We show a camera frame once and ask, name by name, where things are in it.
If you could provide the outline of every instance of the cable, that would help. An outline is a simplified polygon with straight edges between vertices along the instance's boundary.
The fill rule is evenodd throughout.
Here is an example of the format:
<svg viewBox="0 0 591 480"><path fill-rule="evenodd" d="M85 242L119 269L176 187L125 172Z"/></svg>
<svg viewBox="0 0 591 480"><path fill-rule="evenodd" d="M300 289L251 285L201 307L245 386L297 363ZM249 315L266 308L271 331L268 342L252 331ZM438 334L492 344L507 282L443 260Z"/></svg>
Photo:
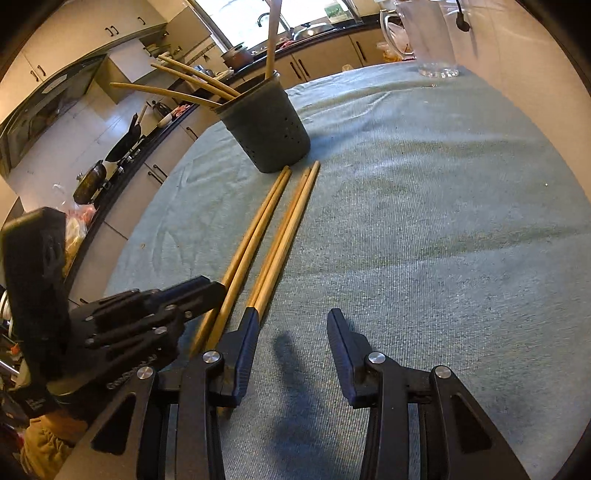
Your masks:
<svg viewBox="0 0 591 480"><path fill-rule="evenodd" d="M456 0L457 3L457 17L456 17L456 25L457 27L463 32L470 31L470 24L464 20L464 13L462 12L462 6L460 5L460 0Z"/></svg>

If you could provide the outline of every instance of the table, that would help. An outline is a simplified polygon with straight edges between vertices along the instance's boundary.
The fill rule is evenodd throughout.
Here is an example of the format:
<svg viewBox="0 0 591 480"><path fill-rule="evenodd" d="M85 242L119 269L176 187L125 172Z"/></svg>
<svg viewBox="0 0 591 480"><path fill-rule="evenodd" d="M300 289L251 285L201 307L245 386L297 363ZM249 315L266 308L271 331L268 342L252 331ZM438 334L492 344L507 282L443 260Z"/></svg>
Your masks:
<svg viewBox="0 0 591 480"><path fill-rule="evenodd" d="M294 177L314 160L322 168L248 392L221 425L227 477L358 478L367 412L342 397L326 337L340 307L401 365L449 365L532 479L551 478L591 416L591 206L574 175L467 71L432 80L412 62L389 64L289 94L312 144ZM221 278L274 180L221 123L210 127L146 210L107 294Z"/></svg>

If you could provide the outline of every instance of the cabinet door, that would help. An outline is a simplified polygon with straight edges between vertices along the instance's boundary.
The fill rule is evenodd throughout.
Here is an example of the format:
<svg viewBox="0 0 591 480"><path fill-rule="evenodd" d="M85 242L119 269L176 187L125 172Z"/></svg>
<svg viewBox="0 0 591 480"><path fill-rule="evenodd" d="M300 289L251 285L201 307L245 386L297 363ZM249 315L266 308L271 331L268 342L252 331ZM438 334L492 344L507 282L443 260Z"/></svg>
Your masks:
<svg viewBox="0 0 591 480"><path fill-rule="evenodd" d="M109 225L100 226L72 284L71 301L90 303L103 297L126 241Z"/></svg>
<svg viewBox="0 0 591 480"><path fill-rule="evenodd" d="M275 70L280 75L279 82L285 90L306 81L304 72L297 65L296 60L291 55L275 61Z"/></svg>
<svg viewBox="0 0 591 480"><path fill-rule="evenodd" d="M205 130L217 122L219 117L214 112L204 106L198 106L181 122L181 127L191 139L197 140Z"/></svg>
<svg viewBox="0 0 591 480"><path fill-rule="evenodd" d="M115 40L104 30L105 12L96 0L77 0L63 5L29 38L22 48L41 80Z"/></svg>
<svg viewBox="0 0 591 480"><path fill-rule="evenodd" d="M353 33L349 37L364 67L385 63L382 51L376 47L376 44L385 41L381 29Z"/></svg>
<svg viewBox="0 0 591 480"><path fill-rule="evenodd" d="M145 51L144 45L137 38L129 40L109 51L109 59L131 83L155 70L151 66L154 58Z"/></svg>
<svg viewBox="0 0 591 480"><path fill-rule="evenodd" d="M107 214L105 222L123 237L129 238L162 185L160 181L152 170L142 165Z"/></svg>
<svg viewBox="0 0 591 480"><path fill-rule="evenodd" d="M193 136L186 132L181 125L176 125L174 130L164 139L164 141L154 150L154 152L145 161L145 164L151 168L161 179L166 180L173 168L189 147L193 145Z"/></svg>
<svg viewBox="0 0 591 480"><path fill-rule="evenodd" d="M39 85L42 80L20 52L0 82L0 123Z"/></svg>
<svg viewBox="0 0 591 480"><path fill-rule="evenodd" d="M342 72L343 66L347 64L354 69L361 67L361 61L347 35L312 45L295 52L293 57L304 72L306 80Z"/></svg>
<svg viewBox="0 0 591 480"><path fill-rule="evenodd" d="M106 26L113 25L119 32L119 38L166 23L162 15L147 0L102 0L102 2L103 8L109 11L110 23Z"/></svg>
<svg viewBox="0 0 591 480"><path fill-rule="evenodd" d="M190 8L185 8L168 25L166 25L168 37L165 43L170 44L170 51L180 49L182 55L187 55L211 35L207 27L199 20L199 17Z"/></svg>

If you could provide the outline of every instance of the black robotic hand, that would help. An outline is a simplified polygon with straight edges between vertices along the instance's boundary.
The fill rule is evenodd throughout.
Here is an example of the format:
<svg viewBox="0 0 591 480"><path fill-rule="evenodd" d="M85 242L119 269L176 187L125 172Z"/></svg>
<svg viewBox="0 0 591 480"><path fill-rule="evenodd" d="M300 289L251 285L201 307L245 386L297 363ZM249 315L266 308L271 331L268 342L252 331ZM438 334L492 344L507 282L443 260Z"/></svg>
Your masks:
<svg viewBox="0 0 591 480"><path fill-rule="evenodd" d="M44 207L1 232L14 332L25 359L10 394L29 418L65 408L92 421L138 369L158 370L174 360L185 322L219 307L226 290L197 277L69 312L65 228L65 214Z"/></svg>

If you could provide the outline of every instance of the chopstick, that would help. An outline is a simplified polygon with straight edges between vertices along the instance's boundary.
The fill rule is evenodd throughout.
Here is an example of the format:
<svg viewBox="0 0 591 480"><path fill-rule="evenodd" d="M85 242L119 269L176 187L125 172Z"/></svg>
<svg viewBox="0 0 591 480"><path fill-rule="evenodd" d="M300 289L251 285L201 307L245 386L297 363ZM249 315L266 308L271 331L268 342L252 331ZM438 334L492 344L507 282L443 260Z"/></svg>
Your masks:
<svg viewBox="0 0 591 480"><path fill-rule="evenodd" d="M203 98L195 97L193 95L187 95L186 93L174 92L172 90L166 90L164 88L150 87L147 85L136 85L135 83L119 83L111 82L111 86L117 88L128 88L130 90L137 90L138 92L154 93L156 95L162 95L164 97L178 98L191 103L198 103L199 105L208 106L209 108L216 108L222 106L221 103L212 102Z"/></svg>
<svg viewBox="0 0 591 480"><path fill-rule="evenodd" d="M267 273L269 272L269 268L271 266L271 263L273 262L273 258L275 257L275 254L277 253L277 249L279 248L279 245L281 243L281 239L283 238L283 235L285 234L285 230L287 229L287 225L290 222L291 216L293 215L294 210L296 209L297 201L300 198L300 195L301 195L302 190L304 189L304 186L306 185L306 180L307 180L308 176L310 175L310 170L311 170L310 167L308 167L307 169L304 170L304 173L301 176L300 182L298 183L297 187L295 188L295 192L293 194L293 197L291 198L291 203L289 204L289 207L287 208L287 211L285 212L285 215L283 216L281 224L279 225L279 228L277 229L277 232L275 233L275 238L273 239L273 243L271 244L269 251L267 252L267 256L265 257L265 261L263 262L263 265L261 267L261 271L259 272L258 277L256 278L256 282L251 290L251 294L248 297L248 300L246 301L247 307L254 307L254 305L255 305L256 298L258 297L259 292L261 291L262 284L265 281L265 277L267 276Z"/></svg>
<svg viewBox="0 0 591 480"><path fill-rule="evenodd" d="M262 205L259 207L254 218L252 219L251 224L248 226L248 229L244 233L240 245L238 245L238 248L236 249L236 252L232 257L232 260L230 261L230 265L228 266L228 269L226 270L224 276L222 277L222 280L220 281L226 288L230 287L230 284L232 283L234 275L236 274L236 270L238 269L240 261L244 256L244 252L246 251L246 248L250 243L252 235L255 232L259 222L261 221L261 218L265 213L265 210L269 205L269 202L271 201L275 191L279 188L281 180L287 174L288 170L288 167L284 167L283 170L281 170L281 173L277 177L275 183L271 187L271 190L269 190L269 193L267 194L265 200L263 200ZM199 324L199 327L197 328L195 337L193 338L193 343L191 345L191 356L199 353L203 349L203 345L207 341L207 337L209 336L211 329L213 328L213 325L215 323L216 316L217 310L210 310L203 317L201 324Z"/></svg>
<svg viewBox="0 0 591 480"><path fill-rule="evenodd" d="M261 221L256 226L256 229L252 234L251 241L248 243L248 247L246 247L244 256L242 257L240 265L238 265L238 269L236 270L236 275L234 275L232 284L228 288L226 298L224 299L222 307L220 308L220 311L217 314L217 318L215 324L213 325L212 332L209 334L207 342L205 342L205 350L211 350L215 348L215 346L220 341L220 338L223 335L223 331L226 328L226 322L228 321L230 312L234 307L234 303L236 303L236 299L238 298L238 294L240 293L240 289L242 288L242 284L244 282L248 269L251 266L252 259L256 253L259 244L261 243L263 234L265 233L265 230L269 225L269 221L271 220L273 211L279 203L281 194L283 194L283 190L285 189L285 186L287 185L287 182L290 179L290 175L291 170L288 170L287 173L283 175L281 183L277 187L277 190L273 193L273 197L267 205L267 208L265 209L265 213L263 214Z"/></svg>
<svg viewBox="0 0 591 480"><path fill-rule="evenodd" d="M160 60L164 60L172 65L176 65L177 67L185 70L185 72L189 72L189 73L201 78L202 80L205 80L206 82L213 85L214 87L217 87L220 90L223 90L224 92L229 93L230 95L232 95L234 97L240 96L240 93L238 93L232 87L229 87L228 85L216 80L215 78L210 77L209 75L205 75L203 72L200 72L199 70L196 70L196 69L190 67L189 65L185 65L184 63L182 63L180 61L171 59L169 57L165 57L164 55L158 55L158 58Z"/></svg>
<svg viewBox="0 0 591 480"><path fill-rule="evenodd" d="M197 80L195 77L191 77L190 75L186 75L184 73L177 72L176 70L169 69L168 67L164 67L158 63L151 63L150 65L152 65L152 67L157 68L158 70L162 70L163 72L170 73L170 74L175 75L183 80L191 82L192 84L199 86L200 88L204 88L207 91L214 93L215 95L219 95L220 97L222 97L226 100L234 100L236 98L236 97L230 95L229 93L224 92L223 90L220 90L219 88L215 88L214 86L210 85L209 83L202 82L201 80Z"/></svg>
<svg viewBox="0 0 591 480"><path fill-rule="evenodd" d="M279 17L281 16L282 0L271 0L271 13L269 14L269 37L267 41L267 65L265 79L273 76L275 66L275 49L277 48L277 31L279 30Z"/></svg>
<svg viewBox="0 0 591 480"><path fill-rule="evenodd" d="M281 243L277 249L277 253L273 258L273 262L269 268L269 272L265 277L265 281L261 286L261 291L256 298L256 302L254 307L258 311L259 318L262 319L271 299L271 294L275 289L275 284L277 283L277 279L279 278L279 273L283 268L285 263L285 259L287 258L287 254L289 252L291 243L293 242L294 237L296 236L297 228L300 225L301 218L304 214L304 209L306 208L306 204L308 199L310 198L310 193L312 192L312 188L314 187L314 181L316 180L316 176L318 175L318 170L320 169L320 162L314 162L314 166L308 178L306 179L306 184L304 189L301 191L301 195L298 198L297 205L295 206L293 215L290 218L289 224L285 229L285 234L281 238Z"/></svg>

